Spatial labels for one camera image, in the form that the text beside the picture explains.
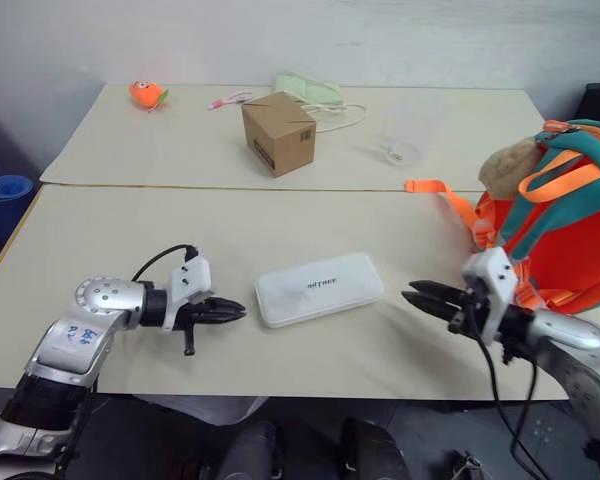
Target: beige tabletop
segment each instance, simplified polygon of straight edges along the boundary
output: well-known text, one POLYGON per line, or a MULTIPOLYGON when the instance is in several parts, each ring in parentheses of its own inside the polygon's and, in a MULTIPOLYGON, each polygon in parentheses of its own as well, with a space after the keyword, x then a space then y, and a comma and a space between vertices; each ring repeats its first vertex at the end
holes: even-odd
MULTIPOLYGON (((0 387, 18 380, 46 327, 94 274, 130 278, 150 257, 190 242, 211 262, 218 295, 249 314, 197 326, 195 357, 181 334, 117 335, 105 392, 490 399, 484 359, 469 339, 408 305, 416 279, 462 286, 470 241, 435 195, 45 186, 0 261, 0 387), (367 252, 386 293, 375 304, 269 329, 256 278, 314 259, 367 252)), ((144 278, 166 279, 173 255, 144 278)), ((589 315, 600 321, 600 310, 589 315)), ((496 358, 500 346, 491 348, 496 358)), ((502 397, 521 399, 529 367, 498 364, 502 397)), ((542 374, 537 398, 564 398, 542 374)))
MULTIPOLYGON (((359 124, 318 134, 313 164, 273 178, 244 138, 240 108, 208 111, 215 99, 265 87, 171 85, 147 113, 124 85, 106 85, 68 144, 43 173, 47 183, 169 187, 400 191, 406 179, 438 178, 480 191, 481 164, 533 135, 542 117, 522 90, 344 88, 368 108, 359 124), (383 138, 413 144, 423 158, 396 166, 383 138)), ((355 118, 352 111, 350 119, 355 118)), ((334 125, 333 119, 328 125, 334 125)))

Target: white wall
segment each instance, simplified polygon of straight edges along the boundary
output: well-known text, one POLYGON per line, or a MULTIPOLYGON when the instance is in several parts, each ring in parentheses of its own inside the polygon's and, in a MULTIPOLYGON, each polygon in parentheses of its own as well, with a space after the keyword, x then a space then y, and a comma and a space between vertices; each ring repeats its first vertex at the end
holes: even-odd
POLYGON ((524 88, 600 82, 600 0, 0 0, 0 127, 38 168, 103 82, 524 88))

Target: gray floor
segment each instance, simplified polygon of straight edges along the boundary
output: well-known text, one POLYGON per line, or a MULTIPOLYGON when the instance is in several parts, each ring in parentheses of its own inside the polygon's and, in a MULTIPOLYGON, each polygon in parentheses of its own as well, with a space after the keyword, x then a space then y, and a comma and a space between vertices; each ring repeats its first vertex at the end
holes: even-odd
MULTIPOLYGON (((9 395, 0 389, 0 408, 9 395)), ((70 480, 169 479, 175 464, 220 458, 239 430, 212 427, 178 412, 130 397, 116 396, 94 413, 80 444, 80 458, 70 480)), ((269 400, 254 417, 280 424, 286 435, 285 479, 335 480, 333 458, 342 421, 371 420, 394 436, 414 480, 448 480, 449 455, 470 451, 496 480, 525 479, 508 454, 509 436, 494 409, 486 404, 459 409, 459 404, 390 400, 269 400)), ((518 407, 507 407, 510 415, 518 407)), ((597 467, 585 458, 586 436, 562 402, 537 403, 524 441, 560 480, 597 478, 597 467)))

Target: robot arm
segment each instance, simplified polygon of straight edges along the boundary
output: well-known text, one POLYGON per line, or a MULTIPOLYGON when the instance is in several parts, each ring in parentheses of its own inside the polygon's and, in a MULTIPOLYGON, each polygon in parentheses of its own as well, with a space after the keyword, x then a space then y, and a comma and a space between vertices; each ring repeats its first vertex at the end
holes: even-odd
POLYGON ((467 321, 475 317, 485 344, 504 346, 506 363, 515 357, 535 361, 565 389, 587 433, 600 445, 600 326, 549 310, 512 305, 517 278, 501 248, 473 255, 463 268, 468 289, 416 281, 402 292, 419 309, 449 322, 449 330, 475 337, 467 321))
MULTIPOLYGON (((78 412, 116 332, 138 325, 182 330, 185 355, 193 355, 196 322, 224 323, 244 316, 242 305, 211 295, 209 263, 201 256, 174 270, 165 289, 110 277, 82 282, 73 305, 38 344, 0 414, 0 479, 30 471, 30 462, 20 464, 32 459, 36 471, 64 474, 56 462, 75 433, 78 412), (13 456, 19 461, 12 461, 13 456)), ((37 475, 30 478, 55 478, 37 475)))

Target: orange toy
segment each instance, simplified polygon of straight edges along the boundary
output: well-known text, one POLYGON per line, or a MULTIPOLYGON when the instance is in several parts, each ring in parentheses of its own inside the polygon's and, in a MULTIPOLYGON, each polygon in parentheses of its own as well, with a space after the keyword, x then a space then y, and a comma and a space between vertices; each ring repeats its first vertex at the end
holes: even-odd
POLYGON ((129 93, 136 105, 153 110, 164 102, 169 90, 163 91, 155 83, 135 81, 129 85, 129 93))

